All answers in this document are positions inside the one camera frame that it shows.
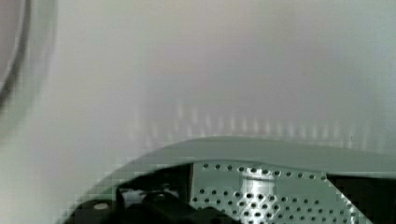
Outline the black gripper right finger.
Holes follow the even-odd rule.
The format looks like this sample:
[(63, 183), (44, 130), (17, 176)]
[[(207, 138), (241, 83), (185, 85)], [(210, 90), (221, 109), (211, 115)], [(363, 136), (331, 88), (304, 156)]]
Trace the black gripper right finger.
[(350, 175), (327, 175), (327, 178), (373, 224), (395, 224), (394, 179)]

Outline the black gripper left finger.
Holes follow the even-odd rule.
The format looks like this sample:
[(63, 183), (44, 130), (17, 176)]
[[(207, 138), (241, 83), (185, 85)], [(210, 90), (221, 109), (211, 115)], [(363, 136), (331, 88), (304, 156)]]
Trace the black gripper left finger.
[(212, 206), (190, 205), (193, 166), (140, 175), (111, 190), (109, 199), (81, 203), (64, 224), (242, 224)]

